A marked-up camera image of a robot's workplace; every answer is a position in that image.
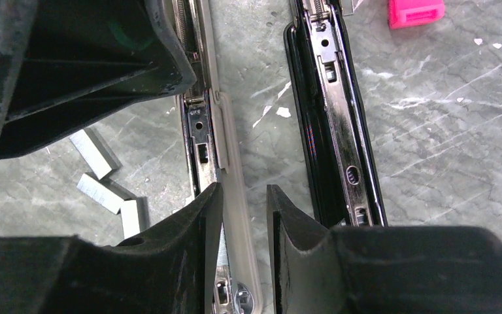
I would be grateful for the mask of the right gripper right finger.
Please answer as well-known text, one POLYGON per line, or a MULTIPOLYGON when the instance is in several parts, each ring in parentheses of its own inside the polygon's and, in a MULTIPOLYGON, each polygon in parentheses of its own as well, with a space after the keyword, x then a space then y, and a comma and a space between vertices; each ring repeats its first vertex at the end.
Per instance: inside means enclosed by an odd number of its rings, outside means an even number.
POLYGON ((326 228, 267 187, 276 313, 502 313, 502 242, 473 226, 326 228))

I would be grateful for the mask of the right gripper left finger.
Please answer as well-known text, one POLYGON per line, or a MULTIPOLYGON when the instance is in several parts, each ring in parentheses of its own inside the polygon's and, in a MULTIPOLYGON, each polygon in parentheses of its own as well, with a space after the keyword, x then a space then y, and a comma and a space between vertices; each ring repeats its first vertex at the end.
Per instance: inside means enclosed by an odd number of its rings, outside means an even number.
POLYGON ((0 313, 210 313, 223 188, 123 240, 0 237, 0 313))

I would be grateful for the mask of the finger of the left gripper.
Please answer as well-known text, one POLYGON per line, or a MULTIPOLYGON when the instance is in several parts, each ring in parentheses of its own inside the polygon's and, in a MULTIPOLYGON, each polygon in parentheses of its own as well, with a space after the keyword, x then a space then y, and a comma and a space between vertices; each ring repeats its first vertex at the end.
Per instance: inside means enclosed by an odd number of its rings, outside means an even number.
POLYGON ((0 160, 185 92, 196 77, 172 12, 166 1, 0 1, 0 160))

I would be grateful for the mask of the small white staple piece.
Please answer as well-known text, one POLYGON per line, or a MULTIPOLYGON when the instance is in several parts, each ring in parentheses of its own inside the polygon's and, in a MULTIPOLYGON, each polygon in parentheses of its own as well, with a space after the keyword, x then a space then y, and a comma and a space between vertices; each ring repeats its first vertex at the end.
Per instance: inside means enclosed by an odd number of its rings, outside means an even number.
POLYGON ((147 211, 142 198, 124 201, 120 208, 120 215, 124 239, 135 236, 147 229, 147 211))

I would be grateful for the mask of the silver staple strip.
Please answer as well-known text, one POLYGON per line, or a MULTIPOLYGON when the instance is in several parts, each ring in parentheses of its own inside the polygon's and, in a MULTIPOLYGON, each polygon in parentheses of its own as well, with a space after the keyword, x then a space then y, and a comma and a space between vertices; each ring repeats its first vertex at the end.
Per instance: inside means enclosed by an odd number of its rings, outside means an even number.
POLYGON ((69 140, 97 179, 109 177, 121 168, 119 159, 93 128, 81 129, 70 135, 69 140))

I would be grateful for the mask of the beige black stapler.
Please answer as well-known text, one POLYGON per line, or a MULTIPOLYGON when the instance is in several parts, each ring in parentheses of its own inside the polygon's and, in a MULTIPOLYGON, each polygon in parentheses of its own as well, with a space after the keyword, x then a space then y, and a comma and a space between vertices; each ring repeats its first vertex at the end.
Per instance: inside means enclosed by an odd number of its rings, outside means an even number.
POLYGON ((209 2, 176 0, 172 5, 176 33, 197 78, 176 98, 193 196, 212 183, 224 189, 212 311, 262 313, 237 128, 230 97, 220 90, 209 2))

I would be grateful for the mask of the pink plastic staple remover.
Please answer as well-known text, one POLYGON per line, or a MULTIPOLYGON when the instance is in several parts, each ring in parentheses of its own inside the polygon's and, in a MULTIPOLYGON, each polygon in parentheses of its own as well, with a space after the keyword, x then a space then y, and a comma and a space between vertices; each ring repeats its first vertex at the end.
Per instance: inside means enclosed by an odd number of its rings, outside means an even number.
POLYGON ((445 14, 443 0, 389 0, 388 25, 401 29, 431 24, 445 14))

